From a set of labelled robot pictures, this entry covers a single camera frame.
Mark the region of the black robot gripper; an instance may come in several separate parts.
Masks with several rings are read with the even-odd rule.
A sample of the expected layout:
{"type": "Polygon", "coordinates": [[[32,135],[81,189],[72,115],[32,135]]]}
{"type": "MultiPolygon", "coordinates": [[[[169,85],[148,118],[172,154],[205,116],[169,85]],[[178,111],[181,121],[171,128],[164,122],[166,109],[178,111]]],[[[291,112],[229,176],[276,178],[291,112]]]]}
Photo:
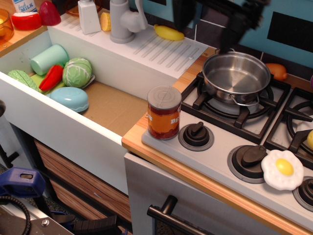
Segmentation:
{"type": "Polygon", "coordinates": [[[236,13],[244,17],[231,17],[226,28],[222,31],[220,39],[220,53],[227,53],[236,45],[249,29],[259,26],[262,12],[269,5],[268,0],[245,0],[242,5],[237,5],[228,0],[174,0],[173,22],[178,31],[186,28],[195,28],[200,21],[202,5],[212,8],[230,17],[236,13]]]}

